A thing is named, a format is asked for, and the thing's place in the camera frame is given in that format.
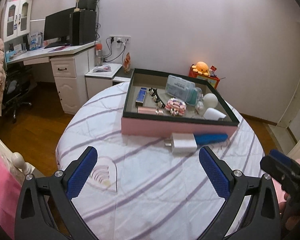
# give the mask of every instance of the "desk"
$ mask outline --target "desk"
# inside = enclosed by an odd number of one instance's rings
[[[7,62],[7,65],[12,64],[12,63],[21,62],[21,61],[23,61],[24,65],[46,63],[46,62],[49,62],[49,57],[73,55],[73,54],[76,54],[85,49],[89,49],[93,46],[94,46],[94,41],[84,44],[84,45],[81,45],[81,46],[71,46],[69,48],[59,50],[59,51],[52,51],[52,50],[60,48],[60,47],[31,50],[24,54],[21,54],[20,56],[16,56],[13,60]]]
[[[94,41],[71,46],[63,50],[56,48],[36,49],[16,56],[7,63],[23,62],[34,65],[51,62],[54,80],[65,113],[75,114],[88,101],[84,75],[94,67]]]

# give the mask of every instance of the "white bedsheet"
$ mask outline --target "white bedsheet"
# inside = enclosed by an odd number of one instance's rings
[[[56,157],[62,170],[87,146],[98,151],[94,171],[72,201],[100,240],[196,239],[224,199],[218,197],[200,165],[199,151],[175,157],[161,138],[121,135],[128,86],[121,83],[90,99],[58,143]],[[239,128],[230,140],[210,148],[232,169],[260,177],[261,144],[248,123],[233,111]],[[228,233],[236,230],[248,201],[246,197]]]

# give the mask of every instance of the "white desk drawer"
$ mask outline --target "white desk drawer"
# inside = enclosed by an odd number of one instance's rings
[[[48,63],[49,57],[40,57],[23,61],[23,65],[32,65],[32,64],[40,64],[40,63]]]
[[[77,77],[74,59],[51,59],[52,71],[55,77]]]

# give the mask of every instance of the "blue gripper pad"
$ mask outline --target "blue gripper pad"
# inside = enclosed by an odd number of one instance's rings
[[[70,177],[64,177],[67,189],[66,195],[69,200],[79,195],[93,167],[96,165],[97,160],[97,150],[94,147],[89,146],[79,159],[72,161],[66,168],[65,174],[70,174]]]
[[[286,165],[287,167],[291,167],[291,159],[286,155],[282,154],[281,152],[273,149],[270,151],[269,155],[273,158],[277,159],[282,164]]]
[[[205,147],[199,152],[199,161],[218,196],[227,200],[230,196],[229,180]]]
[[[197,145],[207,145],[210,143],[224,142],[228,139],[228,135],[225,133],[220,134],[195,134],[195,142]]]

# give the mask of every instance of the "pink hair clip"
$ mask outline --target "pink hair clip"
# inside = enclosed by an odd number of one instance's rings
[[[170,98],[165,107],[166,110],[170,111],[173,116],[183,116],[186,111],[186,103],[180,99]]]

